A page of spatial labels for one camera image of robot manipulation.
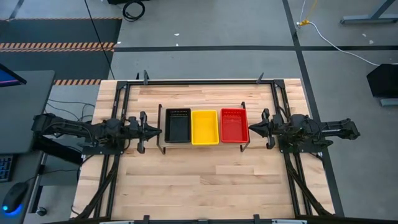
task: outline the orange and black striped tape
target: orange and black striped tape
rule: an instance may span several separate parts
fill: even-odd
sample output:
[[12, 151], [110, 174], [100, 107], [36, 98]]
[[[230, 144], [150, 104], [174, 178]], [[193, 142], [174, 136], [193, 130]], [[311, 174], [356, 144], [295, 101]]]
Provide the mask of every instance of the orange and black striped tape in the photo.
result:
[[[105, 51], [114, 52], [114, 49], [104, 49]], [[0, 49], [0, 52], [95, 52], [102, 51], [99, 49]]]
[[[104, 42], [105, 51], [112, 51], [115, 43]], [[0, 52], [82, 52], [102, 50], [97, 42], [80, 43], [0, 43]]]
[[[102, 47], [113, 48], [113, 42], [103, 42]], [[74, 48], [101, 48], [99, 42], [80, 43], [0, 43], [0, 49], [74, 49]]]
[[[87, 20], [89, 17], [74, 17], [74, 18], [14, 18], [10, 20]], [[93, 17], [93, 19], [122, 19], [121, 17]]]
[[99, 85], [100, 79], [54, 80], [54, 85]]

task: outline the concrete floor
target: concrete floor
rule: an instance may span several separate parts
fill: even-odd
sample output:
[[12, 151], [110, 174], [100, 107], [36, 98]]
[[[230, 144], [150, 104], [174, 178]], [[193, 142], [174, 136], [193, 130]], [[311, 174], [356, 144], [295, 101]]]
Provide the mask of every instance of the concrete floor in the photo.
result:
[[[16, 2], [1, 1], [0, 17], [10, 15]], [[312, 4], [307, 2], [305, 15]], [[310, 20], [336, 45], [398, 45], [397, 24], [343, 26], [339, 23], [342, 16], [371, 12], [379, 2], [319, 0]], [[294, 22], [300, 17], [302, 3], [303, 0], [289, 0]], [[88, 4], [94, 17], [121, 16], [120, 8], [106, 1], [88, 0]], [[144, 4], [146, 14], [141, 20], [123, 21], [118, 47], [293, 46], [280, 0], [151, 0]], [[398, 2], [388, 12], [398, 13]], [[88, 14], [82, 0], [25, 0], [17, 17], [88, 17]], [[299, 29], [297, 34], [302, 46], [328, 45], [312, 26]], [[355, 53], [375, 63], [398, 62], [398, 51]], [[382, 108], [372, 97], [366, 75], [375, 66], [335, 51], [305, 51], [303, 55], [321, 119], [351, 118], [362, 134], [355, 141], [333, 139], [335, 143], [329, 148], [345, 215], [398, 220], [395, 166], [398, 108]], [[117, 79], [133, 79], [143, 69], [151, 79], [256, 78], [262, 72], [264, 78], [302, 77], [294, 51], [116, 52], [112, 68]], [[97, 92], [97, 86], [55, 86], [50, 98], [94, 103]], [[52, 105], [81, 113], [81, 105]], [[62, 112], [51, 112], [72, 118]], [[59, 196], [73, 198], [74, 191], [66, 190]], [[56, 206], [57, 210], [46, 217], [27, 217], [26, 223], [66, 220], [70, 205], [70, 201], [44, 196], [40, 206]]]

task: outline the black box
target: black box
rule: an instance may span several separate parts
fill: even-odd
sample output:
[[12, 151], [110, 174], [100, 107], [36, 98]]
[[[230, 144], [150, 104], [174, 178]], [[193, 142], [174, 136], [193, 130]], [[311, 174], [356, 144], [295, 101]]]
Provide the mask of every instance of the black box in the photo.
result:
[[166, 109], [164, 141], [191, 142], [191, 109]]
[[366, 78], [373, 96], [398, 98], [398, 65], [382, 64]]

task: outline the computer monitor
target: computer monitor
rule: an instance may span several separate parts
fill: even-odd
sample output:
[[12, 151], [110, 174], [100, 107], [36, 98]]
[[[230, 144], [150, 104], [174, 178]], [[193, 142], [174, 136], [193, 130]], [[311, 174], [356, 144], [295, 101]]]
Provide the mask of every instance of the computer monitor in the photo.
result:
[[0, 64], [0, 87], [23, 84], [26, 84], [26, 80]]

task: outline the yellow tray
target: yellow tray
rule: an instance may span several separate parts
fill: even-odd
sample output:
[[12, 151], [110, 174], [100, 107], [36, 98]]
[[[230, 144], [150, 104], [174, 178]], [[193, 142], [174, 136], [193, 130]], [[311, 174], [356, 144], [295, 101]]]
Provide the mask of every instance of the yellow tray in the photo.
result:
[[217, 110], [197, 110], [191, 115], [192, 144], [194, 146], [218, 144]]

